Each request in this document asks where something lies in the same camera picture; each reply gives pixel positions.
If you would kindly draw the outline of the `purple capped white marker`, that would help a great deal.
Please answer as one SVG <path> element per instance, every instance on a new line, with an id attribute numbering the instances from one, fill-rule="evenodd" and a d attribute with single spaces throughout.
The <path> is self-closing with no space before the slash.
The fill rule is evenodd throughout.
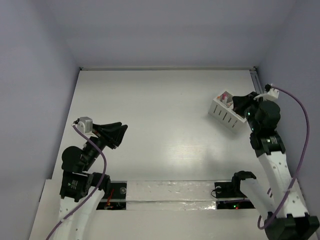
<path id="1" fill-rule="evenodd" d="M 228 96 L 225 96 L 225 97 L 224 97 L 224 103 L 227 105 L 229 102 L 230 102 L 230 101 L 229 101 L 229 97 L 228 97 Z"/>

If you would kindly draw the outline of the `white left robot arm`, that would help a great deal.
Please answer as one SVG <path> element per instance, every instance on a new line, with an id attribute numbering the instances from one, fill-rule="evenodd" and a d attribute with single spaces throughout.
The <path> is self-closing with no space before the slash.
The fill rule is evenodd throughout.
<path id="1" fill-rule="evenodd" d="M 111 191 L 103 150 L 118 148 L 128 129 L 121 122 L 95 124 L 89 117 L 80 117 L 71 126 L 86 142 L 83 148 L 67 147 L 61 155 L 58 222 L 48 240 L 88 239 L 95 211 Z"/>

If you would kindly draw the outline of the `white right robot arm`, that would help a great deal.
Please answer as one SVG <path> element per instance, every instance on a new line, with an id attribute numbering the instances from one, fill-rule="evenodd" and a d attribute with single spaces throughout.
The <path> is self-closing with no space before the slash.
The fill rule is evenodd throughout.
<path id="1" fill-rule="evenodd" d="M 267 176 L 270 191 L 261 189 L 257 177 L 249 171 L 234 174 L 230 190 L 245 195 L 259 212 L 257 227 L 269 240 L 308 240 L 320 227 L 317 216 L 309 214 L 299 194 L 293 190 L 285 145 L 276 131 L 281 109 L 277 95 L 251 92 L 234 96 L 233 111 L 244 117 L 251 129 L 250 144 Z"/>

